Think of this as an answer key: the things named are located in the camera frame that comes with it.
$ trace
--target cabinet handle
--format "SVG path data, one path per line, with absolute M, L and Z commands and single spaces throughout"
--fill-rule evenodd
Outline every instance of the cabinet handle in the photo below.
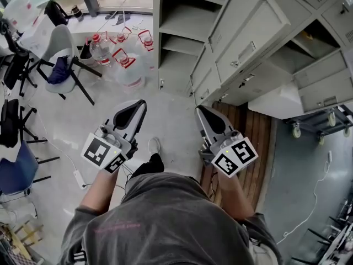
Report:
M 200 96 L 200 99 L 203 100 L 207 95 L 210 94 L 210 91 L 207 89 L 203 94 Z

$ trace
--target wooden floor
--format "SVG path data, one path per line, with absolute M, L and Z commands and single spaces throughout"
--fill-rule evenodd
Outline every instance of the wooden floor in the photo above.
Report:
M 237 174 L 246 196 L 256 208 L 268 159 L 271 117 L 250 111 L 245 106 L 214 102 L 212 107 L 227 116 L 233 127 L 249 138 L 259 155 L 259 158 Z M 212 165 L 203 167 L 201 186 L 213 202 L 222 205 L 217 170 Z

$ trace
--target black chair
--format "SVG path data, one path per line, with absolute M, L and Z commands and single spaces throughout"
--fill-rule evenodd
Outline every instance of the black chair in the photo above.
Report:
M 34 84 L 33 81 L 29 78 L 29 74 L 31 73 L 32 69 L 36 67 L 39 61 L 30 66 L 34 59 L 29 57 L 28 50 L 25 50 L 19 46 L 17 42 L 12 39 L 8 23 L 4 19 L 0 20 L 0 34 L 5 36 L 9 45 L 9 50 L 14 52 L 14 56 L 10 62 L 2 60 L 2 65 L 8 66 L 3 82 L 9 89 L 13 89 L 16 81 L 21 80 L 19 95 L 23 97 L 24 93 L 22 92 L 22 89 L 26 80 L 28 80 L 28 82 L 34 88 L 37 87 L 37 84 Z
M 18 142 L 18 131 L 20 131 L 20 139 L 23 141 L 23 131 L 33 137 L 34 141 L 38 141 L 38 137 L 35 136 L 28 130 L 25 126 L 26 121 L 29 116 L 33 113 L 36 113 L 37 110 L 35 108 L 31 108 L 27 115 L 23 118 L 22 112 L 24 111 L 24 107 L 20 107 L 19 117 L 19 102 L 18 99 L 14 99 L 11 101 L 5 100 L 5 103 L 1 110 L 1 134 L 0 134 L 0 145 L 4 145 L 6 147 L 14 147 Z

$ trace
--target gray floor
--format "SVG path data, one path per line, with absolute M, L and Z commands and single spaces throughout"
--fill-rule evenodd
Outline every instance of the gray floor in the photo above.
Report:
M 279 244 L 286 264 L 295 264 L 291 257 L 314 261 L 320 248 L 317 238 L 308 228 L 329 233 L 329 216 L 336 216 L 339 205 L 347 196 L 352 180 L 352 135 L 343 132 L 325 137 L 325 144 L 318 145 L 312 134 L 302 132 L 294 139 L 291 127 L 279 121 L 275 158 L 271 181 L 265 198 L 263 213 L 276 242 L 284 232 L 292 231 L 305 220 L 315 203 L 313 190 L 318 179 L 324 177 L 328 151 L 332 150 L 333 162 L 326 179 L 318 183 L 317 206 L 307 222 Z

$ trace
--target black bag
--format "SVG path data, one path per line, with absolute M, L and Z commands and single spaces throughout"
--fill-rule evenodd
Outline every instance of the black bag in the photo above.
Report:
M 54 26 L 58 26 L 60 24 L 67 25 L 68 23 L 69 16 L 54 0 L 49 0 L 45 7 L 44 14 L 47 14 Z

